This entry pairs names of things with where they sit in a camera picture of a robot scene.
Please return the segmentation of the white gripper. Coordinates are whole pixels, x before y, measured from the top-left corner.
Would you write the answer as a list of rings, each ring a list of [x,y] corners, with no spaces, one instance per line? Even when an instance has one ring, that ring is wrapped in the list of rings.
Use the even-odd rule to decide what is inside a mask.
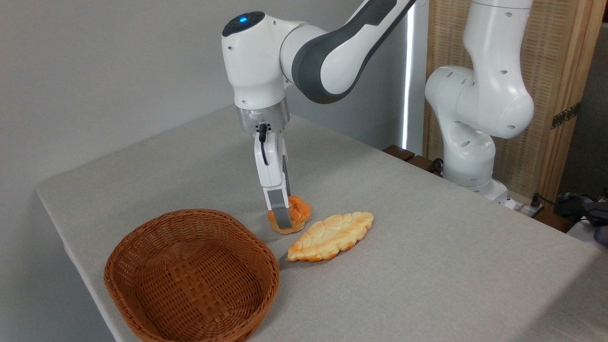
[[[281,234],[291,234],[294,228],[289,211],[291,189],[285,141],[281,131],[267,132],[263,142],[260,141],[261,136],[260,133],[254,135],[254,153],[271,227]]]

